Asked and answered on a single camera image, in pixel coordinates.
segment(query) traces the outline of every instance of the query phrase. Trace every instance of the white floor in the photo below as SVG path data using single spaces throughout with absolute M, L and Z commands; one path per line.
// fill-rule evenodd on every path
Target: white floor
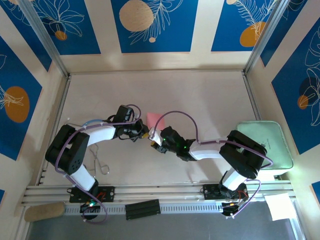
M 237 123 L 255 119 L 241 72 L 171 70 L 74 75 L 60 125 L 68 118 L 80 125 L 106 119 L 127 104 L 141 108 L 144 122 L 148 112 L 184 111 L 197 122 L 200 140 L 223 137 Z M 195 138 L 193 123 L 184 115 L 169 115 L 165 124 L 185 139 Z M 97 170 L 97 180 L 112 185 L 217 182 L 230 167 L 223 159 L 184 162 L 171 152 L 157 152 L 150 143 L 148 139 L 100 142 L 98 157 L 109 165 L 110 173 Z M 84 163 L 93 166 L 89 151 Z M 43 184 L 69 183 L 49 164 Z

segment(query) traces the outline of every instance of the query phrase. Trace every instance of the orange circle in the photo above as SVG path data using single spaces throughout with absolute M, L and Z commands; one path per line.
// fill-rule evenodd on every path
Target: orange circle
M 12 86 L 5 93 L 7 95 L 4 95 L 4 99 L 7 101 L 4 105 L 6 115 L 16 123 L 23 123 L 27 119 L 30 109 L 27 92 L 22 87 Z
M 308 97 L 305 96 L 305 95 L 301 95 L 299 98 L 298 98 L 298 107 L 302 110 L 306 109 L 308 107 Z
M 63 31 L 56 31 L 55 33 L 54 33 L 54 35 L 55 35 L 55 37 L 58 39 L 58 40 L 60 40 L 60 41 L 65 41 L 65 40 L 67 40 L 67 34 L 65 33 L 65 32 L 63 32 Z
M 247 27 L 241 33 L 240 44 L 243 47 L 254 47 L 265 25 L 266 23 L 264 21 L 260 21 L 257 22 L 255 25 Z

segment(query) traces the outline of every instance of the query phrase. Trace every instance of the metal frame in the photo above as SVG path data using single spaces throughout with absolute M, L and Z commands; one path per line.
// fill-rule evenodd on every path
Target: metal frame
M 56 135 L 56 133 L 58 131 L 59 121 L 60 121 L 60 118 L 61 118 L 61 115 L 62 115 L 62 112 L 63 112 L 63 109 L 64 109 L 64 105 L 65 105 L 65 102 L 66 102 L 66 99 L 67 99 L 67 94 L 68 94 L 70 82 L 71 82 L 71 76 L 66 79 L 65 85 L 63 87 L 63 90 L 62 90 L 63 92 L 62 92 L 61 99 L 60 99 L 60 102 L 59 102 L 57 110 L 56 110 L 55 119 L 54 119 L 54 122 L 53 122 L 53 125 L 52 125 L 50 139 L 49 139 L 49 142 L 47 144 L 47 148 L 49 147 L 49 145 L 53 141 L 53 139 L 54 139 L 54 137 L 55 137 L 55 135 Z M 39 170 L 39 172 L 37 174 L 37 177 L 36 177 L 36 182 L 35 182 L 36 185 L 42 184 L 42 182 L 41 182 L 42 179 L 41 178 L 44 177 L 44 173 L 47 171 L 48 164 L 49 163 L 47 161 L 45 161 L 45 156 L 43 156 L 42 163 L 41 163 L 41 168 L 40 168 L 40 170 Z
M 248 80 L 248 78 L 247 78 L 247 76 L 245 75 L 244 72 L 242 72 L 242 77 L 243 77 L 243 81 L 244 81 L 244 85 L 245 85 L 246 91 L 247 91 L 248 96 L 249 96 L 249 100 L 250 100 L 250 103 L 251 103 L 251 106 L 252 106 L 252 110 L 253 110 L 253 113 L 254 113 L 255 120 L 260 121 L 260 120 L 262 120 L 262 117 L 261 117 L 261 113 L 260 113 L 260 110 L 259 110 L 257 102 L 256 102 L 256 97 L 254 95 L 252 85 L 251 85 L 250 81 Z
M 306 226 L 303 224 L 303 217 L 301 215 L 301 211 L 300 211 L 300 207 L 298 204 L 298 201 L 294 201 L 293 202 L 293 206 L 295 208 L 295 212 L 296 212 L 296 218 L 291 218 L 290 219 L 290 223 L 292 226 L 292 230 L 295 236 L 295 239 L 298 240 L 307 240 L 307 239 L 311 239 L 309 236 L 309 232 L 306 229 Z
M 69 73 L 60 58 L 60 54 L 52 41 L 48 31 L 46 30 L 45 26 L 41 22 L 35 8 L 33 7 L 32 3 L 29 0 L 17 0 L 19 7 L 24 14 L 25 18 L 30 23 L 32 30 L 37 35 L 38 39 L 42 43 L 44 49 L 49 54 L 50 58 L 55 62 L 56 66 L 62 73 L 62 75 L 67 78 Z
M 170 203 L 213 203 L 226 202 L 228 200 L 205 200 L 201 193 L 203 184 L 217 184 L 214 182 L 197 182 L 183 184 L 154 184 L 154 185 L 118 185 L 115 186 L 114 204 L 132 204 L 152 199 L 159 199 L 162 204 Z M 70 203 L 70 194 L 67 189 L 70 185 L 39 185 L 28 186 L 22 199 L 22 205 L 34 206 L 55 202 Z M 248 194 L 252 195 L 258 188 L 257 183 L 247 184 Z M 256 194 L 254 201 L 264 201 L 265 196 L 288 193 L 295 200 L 296 195 L 288 180 L 277 180 L 263 182 L 260 191 Z
M 11 237 L 12 240 L 24 240 L 27 237 L 30 223 L 26 222 L 24 219 L 26 210 L 27 208 L 24 206 L 20 215 L 18 227 L 15 231 L 14 236 Z
M 248 62 L 244 66 L 243 72 L 245 75 L 248 74 L 252 66 L 256 63 L 256 61 L 260 58 L 260 55 L 265 48 L 267 42 L 269 41 L 272 33 L 274 32 L 279 20 L 281 19 L 283 13 L 285 12 L 290 0 L 278 0 L 268 21 L 263 28 L 263 31 L 256 42 L 252 53 L 249 57 Z
M 71 75 L 102 75 L 102 74 L 109 74 L 109 73 L 154 73 L 155 71 L 158 72 L 169 72 L 169 71 L 179 71 L 179 72 L 241 72 L 243 70 L 242 67 L 240 68 L 229 68 L 229 69 L 197 69 L 197 68 L 166 68 L 166 69 L 154 69 L 154 70 L 112 70 L 112 71 L 83 71 L 83 72 L 71 72 Z

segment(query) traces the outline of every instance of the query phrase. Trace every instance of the brown sponge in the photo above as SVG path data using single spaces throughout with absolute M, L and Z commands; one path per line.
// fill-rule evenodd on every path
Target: brown sponge
M 39 220 L 60 217 L 64 213 L 65 205 L 63 202 L 31 206 L 25 211 L 24 220 L 26 222 L 35 222 Z

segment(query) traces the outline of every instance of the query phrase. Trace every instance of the white paper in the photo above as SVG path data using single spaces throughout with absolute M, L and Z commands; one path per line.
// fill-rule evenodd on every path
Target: white paper
M 288 193 L 265 196 L 265 201 L 269 206 L 272 221 L 297 217 L 295 207 Z

